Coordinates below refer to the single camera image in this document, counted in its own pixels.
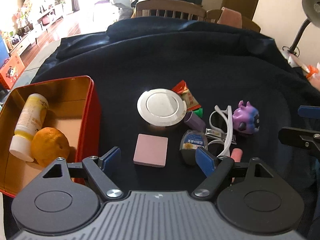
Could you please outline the round silver tin lid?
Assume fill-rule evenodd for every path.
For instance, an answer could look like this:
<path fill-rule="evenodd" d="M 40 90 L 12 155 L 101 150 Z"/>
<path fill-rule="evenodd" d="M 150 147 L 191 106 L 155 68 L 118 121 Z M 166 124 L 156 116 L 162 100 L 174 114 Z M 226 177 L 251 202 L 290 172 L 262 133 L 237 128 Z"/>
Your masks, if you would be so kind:
<path fill-rule="evenodd" d="M 149 124 L 157 127 L 169 127 L 183 120 L 187 106 L 177 93 L 158 88 L 145 91 L 139 97 L 137 110 Z"/>

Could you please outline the red beige candy wrapper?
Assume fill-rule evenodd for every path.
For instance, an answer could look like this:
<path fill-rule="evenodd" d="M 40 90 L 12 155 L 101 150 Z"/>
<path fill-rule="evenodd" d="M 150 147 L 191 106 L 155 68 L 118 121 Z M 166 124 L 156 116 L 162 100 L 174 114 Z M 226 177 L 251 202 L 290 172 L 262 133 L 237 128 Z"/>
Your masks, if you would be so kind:
<path fill-rule="evenodd" d="M 182 80 L 172 89 L 173 92 L 177 93 L 183 101 L 185 101 L 187 106 L 187 111 L 195 111 L 201 108 L 199 102 L 195 99 L 191 91 L 189 90 L 187 83 Z"/>

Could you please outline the white low tv console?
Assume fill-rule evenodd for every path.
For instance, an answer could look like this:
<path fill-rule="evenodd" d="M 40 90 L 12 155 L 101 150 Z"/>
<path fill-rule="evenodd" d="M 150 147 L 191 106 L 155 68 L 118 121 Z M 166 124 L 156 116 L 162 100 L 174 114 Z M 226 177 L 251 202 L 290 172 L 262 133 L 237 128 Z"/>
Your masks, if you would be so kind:
<path fill-rule="evenodd" d="M 60 3 L 57 5 L 52 5 L 48 10 L 40 14 L 35 23 L 30 23 L 26 26 L 29 28 L 29 31 L 20 36 L 19 42 L 17 42 L 13 48 L 9 50 L 9 55 L 12 55 L 13 53 L 21 55 L 33 43 L 38 44 L 38 38 L 44 32 L 48 33 L 49 27 L 57 20 L 63 18 L 63 16 L 63 4 Z"/>

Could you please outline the green chess pawn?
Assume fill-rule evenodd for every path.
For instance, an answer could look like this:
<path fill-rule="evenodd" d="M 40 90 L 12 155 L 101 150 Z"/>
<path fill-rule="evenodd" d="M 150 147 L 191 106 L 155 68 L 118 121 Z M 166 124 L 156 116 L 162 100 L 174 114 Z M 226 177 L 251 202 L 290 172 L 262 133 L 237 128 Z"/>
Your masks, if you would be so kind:
<path fill-rule="evenodd" d="M 199 118 L 202 118 L 203 117 L 203 108 L 200 107 L 200 108 L 194 110 L 193 113 L 196 114 Z"/>

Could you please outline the white frame sunglasses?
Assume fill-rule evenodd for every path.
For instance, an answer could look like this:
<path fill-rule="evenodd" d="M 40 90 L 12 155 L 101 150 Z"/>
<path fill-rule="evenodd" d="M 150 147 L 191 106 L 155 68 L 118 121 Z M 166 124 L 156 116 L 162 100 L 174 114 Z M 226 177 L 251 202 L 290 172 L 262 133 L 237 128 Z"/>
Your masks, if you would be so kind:
<path fill-rule="evenodd" d="M 215 155 L 219 158 L 223 156 L 230 157 L 230 146 L 233 141 L 233 120 L 230 105 L 228 105 L 225 110 L 221 109 L 218 105 L 214 107 L 214 111 L 209 116 L 209 128 L 219 128 L 227 133 L 227 139 L 224 144 L 208 143 L 208 146 L 221 145 L 223 147 L 221 153 L 216 153 Z"/>

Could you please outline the dental floss container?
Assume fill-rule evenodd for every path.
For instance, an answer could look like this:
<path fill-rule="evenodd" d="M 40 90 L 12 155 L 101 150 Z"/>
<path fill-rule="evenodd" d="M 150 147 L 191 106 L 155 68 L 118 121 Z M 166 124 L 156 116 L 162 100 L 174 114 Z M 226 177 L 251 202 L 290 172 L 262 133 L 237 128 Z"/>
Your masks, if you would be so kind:
<path fill-rule="evenodd" d="M 186 164 L 196 164 L 195 152 L 198 147 L 208 149 L 207 137 L 202 132 L 187 130 L 180 142 L 180 153 Z"/>

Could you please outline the purple monster toy figure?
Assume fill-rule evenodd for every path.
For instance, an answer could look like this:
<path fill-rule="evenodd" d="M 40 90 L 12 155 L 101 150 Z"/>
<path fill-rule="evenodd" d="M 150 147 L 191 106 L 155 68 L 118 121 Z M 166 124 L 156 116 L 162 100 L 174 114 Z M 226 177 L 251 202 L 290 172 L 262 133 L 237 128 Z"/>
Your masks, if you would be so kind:
<path fill-rule="evenodd" d="M 243 134 L 254 134 L 260 128 L 259 111 L 250 102 L 241 100 L 233 115 L 233 129 Z"/>

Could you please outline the person in grey clothes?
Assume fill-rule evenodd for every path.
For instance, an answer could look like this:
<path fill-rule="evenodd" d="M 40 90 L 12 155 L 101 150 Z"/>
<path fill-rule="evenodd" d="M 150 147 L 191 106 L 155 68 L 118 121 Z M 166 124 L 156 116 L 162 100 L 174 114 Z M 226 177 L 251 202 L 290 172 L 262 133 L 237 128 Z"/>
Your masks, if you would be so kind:
<path fill-rule="evenodd" d="M 111 0 L 111 3 L 118 8 L 118 20 L 126 20 L 132 17 L 133 9 L 130 0 Z"/>

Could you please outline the yellow white plastic bottle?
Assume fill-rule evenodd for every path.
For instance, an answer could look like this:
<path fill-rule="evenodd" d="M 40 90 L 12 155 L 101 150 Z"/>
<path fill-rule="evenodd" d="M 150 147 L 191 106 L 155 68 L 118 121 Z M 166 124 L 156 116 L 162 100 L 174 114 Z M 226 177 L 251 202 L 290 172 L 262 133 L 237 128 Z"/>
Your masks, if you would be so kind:
<path fill-rule="evenodd" d="M 31 142 L 35 134 L 42 129 L 49 104 L 41 94 L 28 96 L 18 118 L 9 152 L 18 159 L 33 162 Z"/>

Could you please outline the pink square pad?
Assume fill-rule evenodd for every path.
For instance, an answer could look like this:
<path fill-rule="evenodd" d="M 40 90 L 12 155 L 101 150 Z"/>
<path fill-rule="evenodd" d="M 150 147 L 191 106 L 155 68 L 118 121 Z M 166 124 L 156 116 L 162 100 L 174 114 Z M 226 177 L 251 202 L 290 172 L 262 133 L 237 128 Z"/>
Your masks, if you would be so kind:
<path fill-rule="evenodd" d="M 164 167 L 167 158 L 168 138 L 139 134 L 133 162 L 137 165 Z"/>

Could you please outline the orange fruit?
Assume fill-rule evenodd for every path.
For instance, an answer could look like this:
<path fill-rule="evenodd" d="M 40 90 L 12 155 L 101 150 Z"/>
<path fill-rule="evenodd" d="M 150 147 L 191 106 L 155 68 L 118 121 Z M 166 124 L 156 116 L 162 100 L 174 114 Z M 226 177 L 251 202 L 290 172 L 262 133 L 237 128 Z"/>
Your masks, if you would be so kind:
<path fill-rule="evenodd" d="M 47 167 L 58 157 L 67 159 L 70 154 L 70 145 L 60 130 L 45 127 L 34 135 L 30 152 L 40 166 Z"/>

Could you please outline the pink cylindrical stick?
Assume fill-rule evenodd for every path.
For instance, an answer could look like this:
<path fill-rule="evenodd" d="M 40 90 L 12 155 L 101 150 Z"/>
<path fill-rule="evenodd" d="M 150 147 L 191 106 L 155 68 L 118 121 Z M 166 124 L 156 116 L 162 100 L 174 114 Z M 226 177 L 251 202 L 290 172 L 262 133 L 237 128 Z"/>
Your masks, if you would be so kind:
<path fill-rule="evenodd" d="M 231 152 L 231 158 L 236 162 L 239 163 L 241 161 L 243 155 L 243 151 L 239 148 L 235 148 Z"/>

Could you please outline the dark navy table cloth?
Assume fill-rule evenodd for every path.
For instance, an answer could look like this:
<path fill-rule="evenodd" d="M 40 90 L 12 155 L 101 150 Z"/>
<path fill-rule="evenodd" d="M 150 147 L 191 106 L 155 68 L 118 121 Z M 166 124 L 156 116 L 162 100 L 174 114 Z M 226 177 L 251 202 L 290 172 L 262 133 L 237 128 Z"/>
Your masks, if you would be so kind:
<path fill-rule="evenodd" d="M 303 198 L 298 231 L 310 237 L 319 224 L 319 165 L 308 151 L 278 140 L 283 127 L 319 129 L 303 119 L 299 106 L 318 106 L 319 91 L 292 69 L 273 39 L 226 25 L 163 17 L 122 20 L 107 31 L 65 38 L 42 64 L 33 82 L 87 75 L 94 81 L 102 116 L 99 150 L 121 149 L 112 180 L 123 190 L 193 191 L 204 179 L 187 166 L 179 151 L 187 127 L 149 126 L 137 111 L 140 95 L 172 89 L 184 80 L 207 120 L 218 105 L 236 108 L 243 100 L 260 113 L 254 136 L 237 137 L 243 161 L 261 158 Z M 139 134 L 168 138 L 164 167 L 133 162 Z"/>

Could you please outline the purple faceted block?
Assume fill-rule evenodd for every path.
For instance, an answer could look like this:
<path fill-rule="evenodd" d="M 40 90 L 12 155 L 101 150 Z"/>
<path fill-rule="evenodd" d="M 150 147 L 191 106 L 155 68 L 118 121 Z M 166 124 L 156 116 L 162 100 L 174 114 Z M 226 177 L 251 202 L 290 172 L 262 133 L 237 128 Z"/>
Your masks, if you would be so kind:
<path fill-rule="evenodd" d="M 192 130 L 199 132 L 204 132 L 206 130 L 206 123 L 194 112 L 187 112 L 183 118 L 183 122 Z"/>

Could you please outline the silver nail clipper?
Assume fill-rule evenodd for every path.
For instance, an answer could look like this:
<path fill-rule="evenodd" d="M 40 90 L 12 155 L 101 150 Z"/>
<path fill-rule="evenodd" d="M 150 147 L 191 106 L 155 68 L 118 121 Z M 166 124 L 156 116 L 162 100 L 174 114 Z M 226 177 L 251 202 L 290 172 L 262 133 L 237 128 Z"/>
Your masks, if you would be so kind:
<path fill-rule="evenodd" d="M 210 139 L 210 143 L 224 144 L 227 139 L 227 133 L 219 128 L 206 128 L 205 136 Z"/>

